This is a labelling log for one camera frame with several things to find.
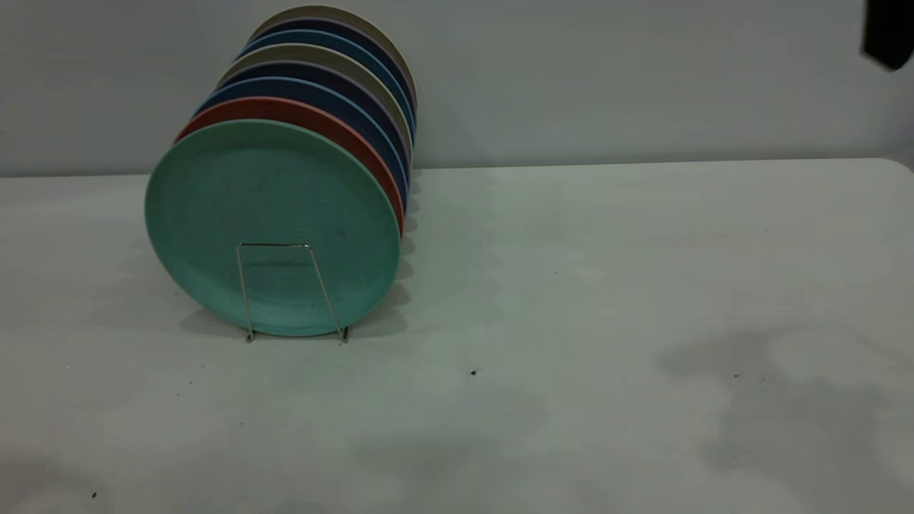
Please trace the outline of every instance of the gray wall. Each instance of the gray wall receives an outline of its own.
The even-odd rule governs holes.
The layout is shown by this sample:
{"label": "gray wall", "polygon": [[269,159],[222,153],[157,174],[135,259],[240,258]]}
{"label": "gray wall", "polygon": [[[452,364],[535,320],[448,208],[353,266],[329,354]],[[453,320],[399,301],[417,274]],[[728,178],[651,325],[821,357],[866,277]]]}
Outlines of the gray wall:
{"label": "gray wall", "polygon": [[[0,0],[0,173],[148,171],[270,0]],[[350,0],[420,87],[418,166],[885,154],[914,66],[862,0]]]}

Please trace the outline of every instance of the plate holder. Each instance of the plate holder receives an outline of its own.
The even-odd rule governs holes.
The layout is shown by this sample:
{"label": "plate holder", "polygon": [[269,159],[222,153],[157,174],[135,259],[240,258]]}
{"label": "plate holder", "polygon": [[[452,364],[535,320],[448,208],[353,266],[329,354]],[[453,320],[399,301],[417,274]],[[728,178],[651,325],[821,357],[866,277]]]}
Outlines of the plate holder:
{"label": "plate holder", "polygon": [[241,260],[241,249],[243,248],[291,248],[302,250],[307,253],[311,262],[314,264],[314,274],[317,275],[317,281],[321,284],[321,289],[324,291],[324,300],[327,303],[327,310],[330,311],[330,317],[334,320],[334,326],[336,327],[336,334],[340,337],[340,341],[346,343],[349,340],[349,327],[340,327],[339,320],[336,319],[336,311],[334,310],[334,304],[330,301],[330,295],[327,293],[327,286],[324,284],[324,278],[321,275],[321,268],[317,266],[317,258],[314,257],[314,249],[308,243],[259,243],[259,242],[242,242],[235,247],[235,257],[238,259],[238,276],[241,280],[241,298],[244,300],[244,314],[248,319],[248,342],[254,340],[254,327],[250,322],[250,303],[248,302],[248,288],[244,282],[244,263]]}

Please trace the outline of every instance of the navy blue plate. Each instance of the navy blue plate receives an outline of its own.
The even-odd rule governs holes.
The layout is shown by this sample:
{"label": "navy blue plate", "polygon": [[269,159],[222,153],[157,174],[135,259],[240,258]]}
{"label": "navy blue plate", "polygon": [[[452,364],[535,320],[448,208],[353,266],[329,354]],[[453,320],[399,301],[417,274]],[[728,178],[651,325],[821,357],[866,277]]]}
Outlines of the navy blue plate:
{"label": "navy blue plate", "polygon": [[282,43],[304,43],[330,48],[331,50],[346,54],[362,66],[368,68],[385,86],[388,87],[390,92],[393,93],[400,109],[407,115],[410,133],[416,133],[416,115],[412,111],[412,105],[409,103],[409,98],[403,91],[403,88],[400,87],[397,79],[394,78],[393,73],[391,73],[380,60],[377,60],[375,56],[371,55],[371,52],[345,37],[324,32],[323,30],[286,30],[284,32],[277,32],[266,37],[255,39],[241,51],[235,60],[250,54],[256,49],[268,47],[270,45],[280,45]]}
{"label": "navy blue plate", "polygon": [[409,104],[412,105],[412,111],[416,112],[416,96],[415,91],[409,88],[409,82],[406,79],[406,74],[403,73],[403,70],[400,69],[400,66],[390,57],[390,54],[387,53],[374,39],[366,35],[361,30],[356,30],[355,28],[350,27],[344,23],[338,21],[332,21],[322,18],[297,18],[291,19],[289,21],[284,21],[278,23],[267,30],[264,30],[254,38],[251,43],[267,37],[271,34],[276,34],[277,32],[285,32],[287,30],[321,30],[324,32],[329,32],[331,34],[336,34],[338,36],[345,37],[353,43],[356,43],[358,46],[364,48],[371,52],[371,55],[375,56],[377,60],[380,60],[384,63],[384,66],[394,74],[394,77],[399,82],[400,87],[405,91],[409,96]]}
{"label": "navy blue plate", "polygon": [[235,73],[231,77],[225,79],[220,88],[243,80],[264,77],[288,77],[290,79],[307,80],[342,94],[371,116],[385,134],[388,135],[391,141],[399,143],[397,145],[397,151],[400,159],[404,163],[411,161],[409,148],[405,139],[405,137],[409,136],[400,133],[399,129],[394,124],[393,119],[390,117],[390,113],[381,105],[377,98],[354,80],[349,79],[341,73],[330,70],[329,68],[301,61],[264,62]]}
{"label": "navy blue plate", "polygon": [[384,159],[384,163],[388,165],[388,169],[393,173],[394,180],[397,182],[400,197],[403,198],[403,208],[406,209],[407,198],[409,197],[409,187],[406,179],[407,168],[404,162],[400,160],[396,146],[367,112],[336,91],[307,80],[286,79],[283,77],[247,79],[211,94],[203,102],[203,105],[194,112],[194,115],[200,114],[213,105],[249,96],[273,96],[307,103],[322,111],[331,113],[343,123],[355,129],[377,150],[381,158]]}

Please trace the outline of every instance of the green plate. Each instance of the green plate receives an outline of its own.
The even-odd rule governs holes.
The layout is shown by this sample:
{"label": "green plate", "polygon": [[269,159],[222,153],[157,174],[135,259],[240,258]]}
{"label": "green plate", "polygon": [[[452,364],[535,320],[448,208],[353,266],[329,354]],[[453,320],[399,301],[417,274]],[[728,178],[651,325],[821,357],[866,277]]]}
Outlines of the green plate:
{"label": "green plate", "polygon": [[[145,211],[175,281],[242,327],[239,243],[311,245],[341,327],[374,309],[397,274],[399,230],[384,190],[346,150],[295,125],[237,120],[182,139],[152,173]],[[254,330],[335,330],[306,250],[241,255]]]}

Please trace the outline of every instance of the stack of plates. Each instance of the stack of plates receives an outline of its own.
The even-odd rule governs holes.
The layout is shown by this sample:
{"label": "stack of plates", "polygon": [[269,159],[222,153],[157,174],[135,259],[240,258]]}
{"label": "stack of plates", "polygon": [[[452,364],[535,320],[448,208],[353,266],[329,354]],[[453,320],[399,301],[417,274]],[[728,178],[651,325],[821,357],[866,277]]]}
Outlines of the stack of plates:
{"label": "stack of plates", "polygon": [[[152,173],[156,254],[201,305],[246,327],[240,265],[250,324],[275,335],[336,329],[322,277],[348,327],[397,273],[415,113],[406,62],[376,27],[327,6],[279,13]],[[301,246],[282,246],[295,244],[320,273]]]}

